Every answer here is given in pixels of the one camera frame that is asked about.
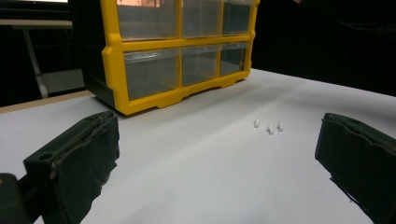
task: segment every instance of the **dark wall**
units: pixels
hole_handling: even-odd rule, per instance
[[[292,0],[262,0],[252,67],[396,96],[396,42]]]
[[[40,98],[21,30],[0,26],[0,106]]]
[[[32,29],[29,33],[42,74],[80,68],[71,29]],[[22,31],[0,26],[0,52],[0,106],[41,99]]]

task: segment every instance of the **yellow storage organizer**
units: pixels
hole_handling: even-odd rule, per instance
[[[69,4],[82,36],[87,89],[124,115],[231,86],[250,72],[259,0],[101,0],[100,4],[69,0]],[[97,8],[100,16],[92,16]],[[103,35],[105,42],[94,34]]]

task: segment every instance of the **small white object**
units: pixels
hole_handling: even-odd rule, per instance
[[[277,124],[277,129],[278,129],[280,132],[283,132],[284,128],[283,128],[283,123],[282,123],[282,122],[279,122],[279,123]]]
[[[255,128],[260,127],[260,120],[259,120],[259,119],[255,119],[254,122],[253,122],[253,126],[254,126]]]
[[[272,125],[268,125],[268,127],[267,127],[267,132],[268,132],[269,134],[271,134],[271,135],[274,134],[274,128],[273,128]]]

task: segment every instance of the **white surface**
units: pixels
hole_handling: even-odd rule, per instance
[[[108,109],[86,96],[0,115],[0,171],[22,177],[24,158]],[[118,167],[82,223],[372,223],[315,160],[326,112],[395,137],[395,97],[258,70],[120,117]],[[269,135],[267,125],[280,121],[287,129]]]

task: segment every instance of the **yellow frame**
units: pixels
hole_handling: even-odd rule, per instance
[[[145,40],[136,42],[122,42],[120,35],[119,17],[116,0],[101,0],[101,8],[103,15],[103,23],[106,36],[106,47],[102,51],[103,63],[106,74],[106,84],[113,90],[115,108],[124,115],[149,109],[152,107],[163,108],[169,105],[179,103],[183,98],[211,88],[225,88],[233,85],[236,81],[246,78],[250,73],[251,52],[253,47],[253,39],[256,35],[254,28],[257,16],[257,6],[260,0],[255,0],[255,6],[251,7],[249,27],[247,35],[234,36],[216,36],[216,37],[200,37],[188,38],[181,37],[181,1],[176,0],[177,10],[177,39],[166,40]],[[223,8],[221,7],[221,15],[223,18]],[[181,55],[177,56],[177,87],[174,90],[150,95],[137,100],[129,101],[128,87],[126,81],[125,64],[123,53],[136,50],[155,50],[180,48],[188,46],[213,45],[223,43],[247,42],[244,71],[237,72],[228,76],[219,76],[219,63],[217,63],[217,73],[214,79],[205,82],[193,84],[187,87],[181,85]]]

